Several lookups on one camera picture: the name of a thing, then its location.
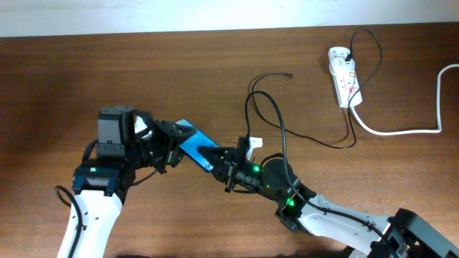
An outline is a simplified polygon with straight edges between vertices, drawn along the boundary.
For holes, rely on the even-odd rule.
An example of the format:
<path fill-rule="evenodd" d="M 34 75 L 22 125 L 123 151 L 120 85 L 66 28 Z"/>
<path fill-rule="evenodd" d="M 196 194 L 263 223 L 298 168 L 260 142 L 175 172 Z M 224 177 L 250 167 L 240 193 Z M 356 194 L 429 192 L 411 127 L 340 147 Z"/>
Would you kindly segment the blue Galaxy smartphone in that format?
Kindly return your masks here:
<path fill-rule="evenodd" d="M 219 146 L 207 135 L 203 134 L 203 132 L 201 132 L 194 125 L 192 125 L 188 120 L 180 119 L 176 121 L 176 124 L 191 127 L 196 130 L 195 134 L 193 134 L 193 136 L 185 140 L 179 147 L 191 160 L 193 160 L 193 162 L 195 162 L 205 172 L 212 172 L 212 170 L 214 169 L 213 165 L 198 151 L 198 148 L 218 148 Z"/>

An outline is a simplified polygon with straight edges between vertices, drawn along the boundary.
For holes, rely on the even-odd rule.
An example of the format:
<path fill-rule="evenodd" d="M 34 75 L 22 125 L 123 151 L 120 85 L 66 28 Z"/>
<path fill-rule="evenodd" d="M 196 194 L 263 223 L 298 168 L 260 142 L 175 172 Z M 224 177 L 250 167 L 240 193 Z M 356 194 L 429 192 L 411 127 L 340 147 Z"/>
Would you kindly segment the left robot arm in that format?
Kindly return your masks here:
<path fill-rule="evenodd" d="M 103 107 L 98 137 L 85 149 L 72 175 L 72 187 L 55 186 L 67 196 L 70 217 L 59 257 L 102 257 L 128 190 L 140 182 L 136 171 L 152 168 L 163 174 L 184 157 L 179 149 L 196 129 L 154 120 L 151 113 L 126 105 Z"/>

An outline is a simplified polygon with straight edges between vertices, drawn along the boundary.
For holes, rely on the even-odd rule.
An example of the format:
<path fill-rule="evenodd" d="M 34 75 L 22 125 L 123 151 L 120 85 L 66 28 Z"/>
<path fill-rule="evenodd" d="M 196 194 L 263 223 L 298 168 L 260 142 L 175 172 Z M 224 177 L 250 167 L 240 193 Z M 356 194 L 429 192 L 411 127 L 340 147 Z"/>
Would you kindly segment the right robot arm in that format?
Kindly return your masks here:
<path fill-rule="evenodd" d="M 302 184 L 282 153 L 256 164 L 247 158 L 246 138 L 240 138 L 235 148 L 197 150 L 227 192 L 239 185 L 274 201 L 275 215 L 286 228 L 341 242 L 350 249 L 350 257 L 458 256 L 458 247 L 413 211 L 373 215 L 334 204 Z"/>

